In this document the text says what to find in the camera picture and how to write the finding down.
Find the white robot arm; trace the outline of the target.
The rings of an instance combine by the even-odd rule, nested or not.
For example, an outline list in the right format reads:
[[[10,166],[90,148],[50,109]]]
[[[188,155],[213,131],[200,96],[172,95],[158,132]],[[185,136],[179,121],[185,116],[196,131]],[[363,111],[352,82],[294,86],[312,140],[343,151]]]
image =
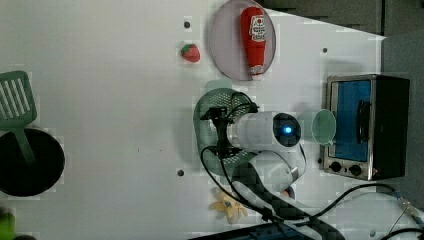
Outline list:
[[[226,178],[232,198],[260,213],[264,220],[295,221],[321,235],[322,240],[345,240],[331,225],[283,201],[269,188],[288,188],[306,171],[306,157],[300,140],[302,128],[287,113],[255,112],[235,118],[227,108],[211,107],[199,115],[211,122],[216,143],[201,149],[213,155],[203,158],[208,174]]]

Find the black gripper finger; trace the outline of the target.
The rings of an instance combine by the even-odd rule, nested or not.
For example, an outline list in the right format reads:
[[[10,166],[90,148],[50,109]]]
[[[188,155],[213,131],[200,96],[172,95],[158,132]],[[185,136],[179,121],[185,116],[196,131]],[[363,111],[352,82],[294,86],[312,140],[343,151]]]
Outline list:
[[[226,119],[227,108],[225,106],[210,107],[203,115],[200,116],[201,120],[224,120]]]
[[[229,147],[229,148],[218,148],[212,146],[210,151],[217,156],[218,158],[230,158],[237,155],[240,152],[239,148]]]

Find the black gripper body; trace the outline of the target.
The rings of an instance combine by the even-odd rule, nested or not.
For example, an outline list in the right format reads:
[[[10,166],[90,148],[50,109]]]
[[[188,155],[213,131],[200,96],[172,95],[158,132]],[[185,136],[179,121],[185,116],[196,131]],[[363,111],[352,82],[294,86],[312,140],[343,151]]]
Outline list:
[[[213,120],[213,124],[216,128],[218,141],[217,147],[219,150],[225,150],[231,147],[231,143],[227,137],[227,126],[229,121],[226,118],[217,117]]]

